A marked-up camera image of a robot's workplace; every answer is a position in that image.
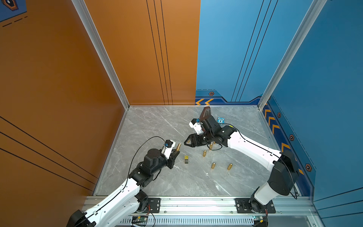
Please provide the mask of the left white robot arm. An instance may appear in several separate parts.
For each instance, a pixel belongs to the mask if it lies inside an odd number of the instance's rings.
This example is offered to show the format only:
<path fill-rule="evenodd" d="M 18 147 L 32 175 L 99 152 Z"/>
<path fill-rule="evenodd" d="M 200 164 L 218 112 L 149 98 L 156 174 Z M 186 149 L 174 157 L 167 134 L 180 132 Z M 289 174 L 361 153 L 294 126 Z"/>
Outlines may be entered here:
<path fill-rule="evenodd" d="M 163 147 L 150 149 L 144 160 L 128 175 L 122 185 L 105 199 L 85 212 L 77 210 L 67 223 L 67 227 L 115 227 L 120 222 L 146 208 L 148 196 L 142 191 L 162 168 L 172 169 L 180 146 L 176 149 Z"/>

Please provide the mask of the gold lipstick base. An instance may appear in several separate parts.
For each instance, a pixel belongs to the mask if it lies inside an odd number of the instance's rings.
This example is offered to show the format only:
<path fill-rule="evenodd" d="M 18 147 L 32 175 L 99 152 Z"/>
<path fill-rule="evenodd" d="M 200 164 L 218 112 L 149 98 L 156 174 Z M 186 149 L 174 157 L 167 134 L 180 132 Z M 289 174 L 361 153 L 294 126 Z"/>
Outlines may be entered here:
<path fill-rule="evenodd" d="M 177 148 L 176 148 L 176 151 L 177 151 L 177 152 L 179 152 L 179 151 L 180 151 L 181 145 L 182 145 L 181 143 L 179 143 L 179 144 L 177 145 Z"/>

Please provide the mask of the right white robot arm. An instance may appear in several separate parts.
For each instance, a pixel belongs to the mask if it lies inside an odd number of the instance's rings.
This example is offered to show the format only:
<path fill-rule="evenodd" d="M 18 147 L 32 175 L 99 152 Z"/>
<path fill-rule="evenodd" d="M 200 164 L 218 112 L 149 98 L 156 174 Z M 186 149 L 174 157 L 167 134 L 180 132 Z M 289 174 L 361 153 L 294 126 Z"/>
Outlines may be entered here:
<path fill-rule="evenodd" d="M 215 142 L 221 146 L 235 149 L 254 159 L 269 172 L 268 181 L 258 187 L 249 199 L 251 210 L 255 213 L 264 212 L 267 204 L 277 196 L 288 196 L 296 192 L 296 181 L 300 171 L 292 151 L 279 151 L 266 147 L 240 133 L 231 125 L 215 126 L 209 130 L 199 130 L 185 140 L 184 145 L 202 147 Z"/>

